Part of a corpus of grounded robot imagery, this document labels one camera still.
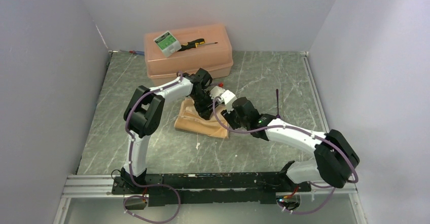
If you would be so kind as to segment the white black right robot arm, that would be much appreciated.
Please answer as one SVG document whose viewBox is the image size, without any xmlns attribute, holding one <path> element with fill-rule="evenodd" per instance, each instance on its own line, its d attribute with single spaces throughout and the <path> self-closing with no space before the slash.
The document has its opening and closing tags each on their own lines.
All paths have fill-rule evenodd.
<svg viewBox="0 0 430 224">
<path fill-rule="evenodd" d="M 222 96 L 213 102 L 225 106 L 221 115 L 227 121 L 223 126 L 227 130 L 284 143 L 313 155 L 311 160 L 290 161 L 282 168 L 279 184 L 285 191 L 304 182 L 324 181 L 338 189 L 358 182 L 356 167 L 360 159 L 340 131 L 324 133 L 294 126 L 274 115 L 259 113 L 245 97 L 227 100 Z"/>
</svg>

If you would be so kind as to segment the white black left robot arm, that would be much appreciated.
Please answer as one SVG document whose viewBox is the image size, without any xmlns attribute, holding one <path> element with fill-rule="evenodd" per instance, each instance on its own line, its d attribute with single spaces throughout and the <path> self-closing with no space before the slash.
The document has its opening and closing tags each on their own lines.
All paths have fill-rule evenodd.
<svg viewBox="0 0 430 224">
<path fill-rule="evenodd" d="M 209 120 L 212 99 L 208 87 L 211 83 L 209 72 L 200 68 L 193 74 L 178 74 L 173 81 L 158 87 L 139 86 L 135 90 L 124 112 L 129 150 L 121 169 L 121 177 L 132 193 L 138 194 L 145 189 L 149 140 L 160 125 L 165 104 L 189 96 L 198 116 Z"/>
</svg>

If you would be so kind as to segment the peach satin napkin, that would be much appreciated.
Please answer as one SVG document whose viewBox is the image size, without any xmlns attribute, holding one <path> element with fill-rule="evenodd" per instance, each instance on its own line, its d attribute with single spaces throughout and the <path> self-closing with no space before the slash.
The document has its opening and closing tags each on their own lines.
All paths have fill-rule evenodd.
<svg viewBox="0 0 430 224">
<path fill-rule="evenodd" d="M 229 138 L 229 131 L 222 127 L 212 114 L 209 120 L 201 118 L 194 108 L 194 101 L 186 98 L 182 101 L 179 115 L 174 123 L 178 130 L 207 135 L 216 138 Z"/>
</svg>

